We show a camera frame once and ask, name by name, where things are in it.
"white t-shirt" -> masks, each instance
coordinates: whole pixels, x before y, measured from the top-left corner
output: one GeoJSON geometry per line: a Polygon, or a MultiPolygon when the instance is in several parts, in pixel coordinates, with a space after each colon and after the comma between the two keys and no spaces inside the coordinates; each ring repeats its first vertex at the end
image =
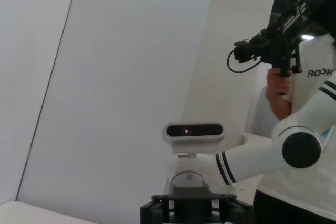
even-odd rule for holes
{"type": "MultiPolygon", "coordinates": [[[[292,78],[292,113],[298,111],[336,69],[328,34],[300,44],[301,74],[292,78]]],[[[259,191],[336,221],[336,130],[315,165],[265,174],[259,191]]]]}

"black metal bracket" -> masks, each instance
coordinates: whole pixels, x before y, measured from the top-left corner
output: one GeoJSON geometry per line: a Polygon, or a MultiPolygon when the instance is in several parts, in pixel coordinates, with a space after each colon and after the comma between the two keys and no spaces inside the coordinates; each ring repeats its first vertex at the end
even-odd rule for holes
{"type": "Polygon", "coordinates": [[[177,187],[173,194],[153,196],[140,208],[140,224],[225,222],[254,224],[253,206],[237,200],[236,195],[214,194],[206,187],[177,187]],[[213,200],[219,201],[219,208],[212,207],[213,200]]]}

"white table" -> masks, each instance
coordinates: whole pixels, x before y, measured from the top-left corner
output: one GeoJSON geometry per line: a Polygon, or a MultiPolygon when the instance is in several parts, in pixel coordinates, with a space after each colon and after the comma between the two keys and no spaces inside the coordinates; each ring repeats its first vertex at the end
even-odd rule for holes
{"type": "Polygon", "coordinates": [[[1,224],[94,224],[22,202],[0,205],[1,224]]]}

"camera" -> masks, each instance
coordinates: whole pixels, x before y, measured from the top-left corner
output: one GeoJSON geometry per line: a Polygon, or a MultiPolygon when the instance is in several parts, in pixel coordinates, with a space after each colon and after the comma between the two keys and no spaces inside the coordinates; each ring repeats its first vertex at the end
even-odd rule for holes
{"type": "Polygon", "coordinates": [[[162,130],[162,137],[174,152],[212,152],[224,138],[223,126],[218,123],[170,123],[162,130]]]}

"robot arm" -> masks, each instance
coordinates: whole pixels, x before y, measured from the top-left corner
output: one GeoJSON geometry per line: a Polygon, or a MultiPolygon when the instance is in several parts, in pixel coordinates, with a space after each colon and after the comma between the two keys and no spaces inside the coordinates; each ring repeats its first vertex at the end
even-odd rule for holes
{"type": "Polygon", "coordinates": [[[307,168],[321,155],[319,136],[335,124],[334,73],[302,109],[277,124],[272,143],[242,145],[215,156],[198,153],[197,161],[227,185],[276,169],[307,168]]]}

